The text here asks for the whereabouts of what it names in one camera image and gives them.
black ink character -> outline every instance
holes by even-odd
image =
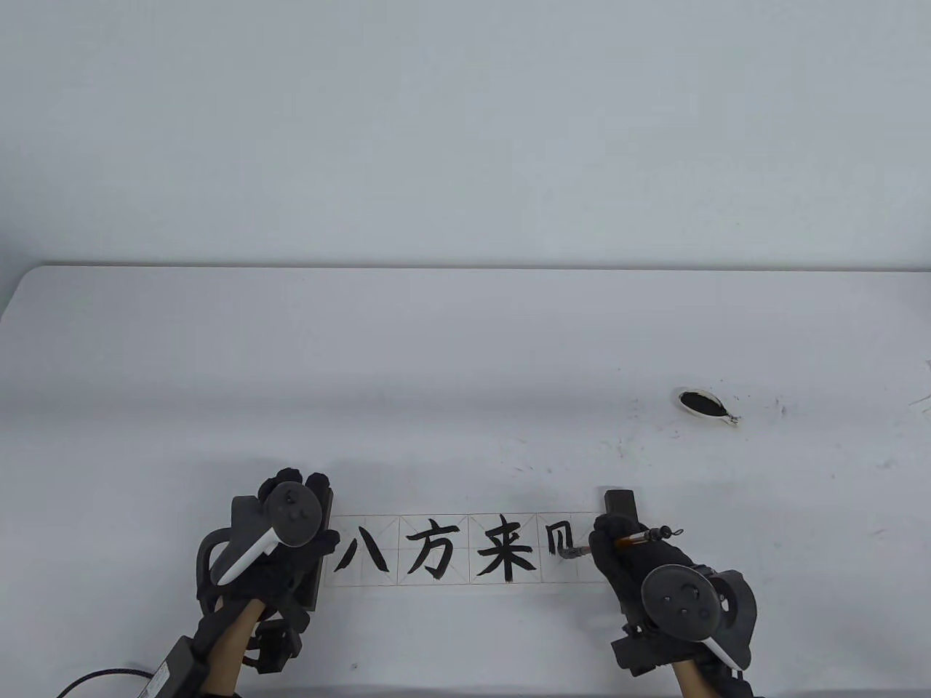
[[[434,579],[442,579],[443,575],[446,573],[446,568],[450,566],[450,559],[452,558],[452,541],[449,538],[437,538],[432,540],[433,536],[445,535],[446,533],[458,533],[458,526],[440,526],[432,518],[429,518],[430,530],[424,530],[420,533],[414,533],[413,536],[407,536],[409,541],[419,541],[424,540],[424,547],[420,550],[420,555],[417,556],[417,559],[413,561],[411,568],[408,570],[408,574],[414,572],[417,568],[424,564],[426,556],[429,555],[430,551],[434,548],[439,548],[442,546],[443,554],[439,559],[439,564],[436,567],[425,567],[424,569],[430,574],[433,575]]]
[[[565,531],[566,534],[566,545],[565,547],[573,547],[573,527],[569,525],[568,521],[557,521],[552,526],[546,527],[546,548],[549,550],[550,555],[556,555],[556,541],[553,540],[553,533],[555,532],[559,536],[559,547],[562,547],[562,534]]]
[[[479,550],[479,555],[494,555],[494,560],[492,560],[491,565],[479,572],[476,576],[480,577],[482,574],[488,574],[491,571],[497,570],[501,563],[504,562],[505,582],[513,582],[514,570],[512,565],[517,565],[525,570],[536,570],[536,567],[534,567],[529,560],[525,560],[523,557],[517,555],[517,553],[531,553],[533,548],[529,545],[513,545],[520,537],[519,534],[514,532],[520,528],[520,524],[517,521],[508,522],[504,514],[499,514],[498,516],[501,517],[501,526],[485,531],[485,535],[491,539],[494,547]],[[499,541],[495,536],[501,536],[501,540]]]
[[[375,567],[382,572],[387,572],[388,563],[385,562],[385,556],[382,555],[382,551],[378,549],[378,545],[375,543],[375,539],[371,537],[371,533],[361,526],[358,527],[358,532],[362,536],[362,542],[365,543],[366,550],[369,551],[369,557],[371,557],[371,561],[375,563]],[[340,560],[340,563],[333,571],[338,572],[339,570],[349,567],[349,563],[352,562],[352,558],[356,556],[357,550],[358,541],[353,538],[352,543],[349,544],[349,547],[346,548],[346,552],[343,553],[343,558]]]

forearm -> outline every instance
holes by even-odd
[[[712,689],[695,662],[675,662],[672,665],[672,671],[676,674],[676,680],[679,681],[679,690],[682,698],[719,698],[718,694]]]
[[[242,668],[242,656],[249,646],[249,638],[259,616],[265,610],[265,604],[257,599],[249,602],[236,621],[230,625],[220,640],[213,646],[207,658],[210,667],[209,676],[201,687],[203,693],[215,695],[233,695],[239,670]]]

white wall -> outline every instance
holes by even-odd
[[[0,9],[42,260],[931,267],[920,0]]]

black cable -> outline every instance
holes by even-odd
[[[68,693],[76,689],[85,681],[90,681],[92,678],[97,677],[109,677],[114,674],[128,674],[132,677],[142,677],[142,678],[152,678],[153,673],[151,671],[143,671],[142,669],[101,669],[100,671],[92,671],[89,674],[85,674],[83,677],[79,678],[76,681],[72,681],[68,684],[68,687],[59,693],[56,698],[64,698]]]

black ink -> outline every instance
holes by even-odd
[[[346,552],[343,554],[343,559],[340,560],[340,564],[338,564],[333,570],[334,572],[338,572],[339,570],[344,570],[345,568],[349,567],[349,563],[352,562],[352,558],[356,556],[356,548],[358,548],[358,541],[353,538],[352,543],[350,543],[349,547],[346,548]]]
[[[369,557],[371,557],[371,561],[375,563],[375,567],[382,572],[387,572],[388,563],[385,562],[385,556],[382,555],[382,551],[378,549],[378,544],[375,542],[375,539],[371,537],[371,533],[361,526],[358,527],[358,532],[362,534],[362,542],[365,543],[365,548],[369,551]],[[338,572],[339,570],[344,570],[349,567],[349,563],[352,562],[352,558],[356,556],[357,550],[358,540],[353,538],[352,543],[349,544],[346,548],[346,552],[343,553],[343,558],[340,560],[339,564],[333,568],[333,571]]]
[[[450,559],[452,559],[452,541],[450,541],[449,538],[437,538],[437,540],[432,540],[432,537],[445,535],[446,533],[458,533],[459,527],[440,526],[432,518],[429,518],[428,521],[430,522],[430,530],[424,530],[420,533],[414,533],[413,536],[407,536],[409,541],[424,540],[424,547],[421,548],[420,555],[417,556],[417,559],[413,561],[413,565],[411,565],[411,568],[408,570],[408,574],[411,574],[424,564],[424,560],[426,560],[426,556],[429,555],[431,550],[442,546],[443,554],[439,559],[439,564],[436,567],[424,568],[433,575],[434,579],[442,579],[443,575],[446,573],[446,568],[450,566]]]
[[[546,527],[546,548],[549,550],[550,555],[556,555],[556,541],[553,540],[553,531],[560,535],[560,544],[562,543],[562,531],[566,532],[566,547],[573,546],[573,527],[569,525],[568,521],[557,521],[552,526]]]
[[[717,397],[707,397],[689,390],[679,395],[679,401],[688,409],[706,417],[727,416],[727,410]]]
[[[358,532],[362,534],[362,540],[365,542],[365,547],[369,550],[371,561],[375,563],[375,567],[382,572],[387,572],[388,563],[385,562],[385,556],[383,556],[382,551],[378,549],[378,545],[375,544],[375,539],[371,537],[371,533],[361,526],[358,527]]]
[[[525,570],[536,570],[536,567],[534,567],[529,560],[525,560],[523,557],[516,555],[517,553],[531,553],[533,552],[533,548],[529,545],[514,545],[513,543],[520,537],[520,535],[514,531],[520,528],[520,524],[517,521],[508,522],[504,514],[499,514],[498,516],[501,517],[501,526],[485,531],[485,535],[492,541],[494,547],[479,550],[479,555],[484,557],[494,555],[494,560],[492,560],[492,564],[479,572],[476,576],[480,577],[482,574],[488,574],[491,571],[497,570],[498,567],[501,566],[501,563],[504,562],[505,582],[513,582],[514,570],[512,565],[517,565]],[[500,541],[495,537],[499,535],[501,536]]]

